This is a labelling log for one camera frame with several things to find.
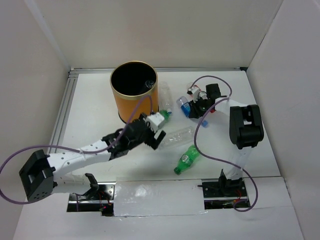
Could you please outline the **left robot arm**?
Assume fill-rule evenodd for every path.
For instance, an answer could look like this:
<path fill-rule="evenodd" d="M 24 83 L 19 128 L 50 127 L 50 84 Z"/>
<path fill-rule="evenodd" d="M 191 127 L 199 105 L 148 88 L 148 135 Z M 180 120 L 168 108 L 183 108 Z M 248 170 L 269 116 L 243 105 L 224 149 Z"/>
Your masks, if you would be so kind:
<path fill-rule="evenodd" d="M 142 113 L 126 129 L 120 128 L 74 152 L 33 152 L 19 171 L 27 200 L 35 202 L 55 193 L 78 194 L 85 200 L 94 199 L 105 187 L 99 185 L 91 173 L 73 175 L 72 172 L 125 156 L 140 144 L 156 150 L 166 135 L 161 129 L 165 123 L 166 118 L 160 112 Z"/>

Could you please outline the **blue label water bottle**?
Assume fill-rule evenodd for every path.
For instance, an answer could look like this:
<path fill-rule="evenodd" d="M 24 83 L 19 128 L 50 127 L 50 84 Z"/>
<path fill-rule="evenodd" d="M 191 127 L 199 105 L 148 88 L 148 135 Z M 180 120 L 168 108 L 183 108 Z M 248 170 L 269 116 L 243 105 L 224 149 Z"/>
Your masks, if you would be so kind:
<path fill-rule="evenodd" d="M 191 107 L 189 104 L 189 101 L 187 100 L 187 98 L 185 96 L 181 96 L 180 98 L 177 99 L 176 101 L 178 107 L 182 110 L 183 114 L 190 119 L 191 121 L 193 121 L 194 123 L 199 123 L 200 119 L 199 118 L 189 118 L 189 115 L 191 113 Z"/>

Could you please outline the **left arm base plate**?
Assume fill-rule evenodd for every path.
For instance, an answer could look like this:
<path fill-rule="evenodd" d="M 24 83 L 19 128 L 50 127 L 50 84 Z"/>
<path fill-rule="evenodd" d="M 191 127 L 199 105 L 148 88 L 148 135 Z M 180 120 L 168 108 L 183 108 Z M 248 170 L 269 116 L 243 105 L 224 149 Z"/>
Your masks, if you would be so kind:
<path fill-rule="evenodd" d="M 90 199 L 70 193 L 67 213 L 100 213 L 104 217 L 114 216 L 116 182 L 99 182 L 99 191 Z"/>

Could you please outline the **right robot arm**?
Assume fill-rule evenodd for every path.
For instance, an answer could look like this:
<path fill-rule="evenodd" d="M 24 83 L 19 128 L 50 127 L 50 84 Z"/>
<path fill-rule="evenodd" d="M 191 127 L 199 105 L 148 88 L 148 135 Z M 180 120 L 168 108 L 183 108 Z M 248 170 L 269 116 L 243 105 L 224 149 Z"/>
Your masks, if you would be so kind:
<path fill-rule="evenodd" d="M 202 91 L 197 85 L 187 89 L 192 97 L 189 101 L 189 118 L 199 119 L 216 102 L 218 103 L 211 113 L 221 112 L 229 117 L 229 138 L 233 149 L 228 161 L 232 163 L 222 170 L 218 179 L 218 190 L 223 196 L 230 196 L 235 190 L 242 187 L 243 168 L 248 158 L 259 142 L 264 138 L 260 108 L 256 104 L 246 105 L 222 95 L 217 83 L 205 86 Z"/>

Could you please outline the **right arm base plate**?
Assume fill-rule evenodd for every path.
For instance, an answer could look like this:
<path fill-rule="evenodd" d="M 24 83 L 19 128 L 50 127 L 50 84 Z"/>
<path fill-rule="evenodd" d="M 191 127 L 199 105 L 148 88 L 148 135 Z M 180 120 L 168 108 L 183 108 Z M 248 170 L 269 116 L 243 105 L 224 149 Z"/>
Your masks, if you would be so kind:
<path fill-rule="evenodd" d="M 203 180 L 197 187 L 202 190 L 205 210 L 232 209 L 235 203 L 239 209 L 251 206 L 244 181 L 240 186 L 221 189 L 218 180 Z"/>

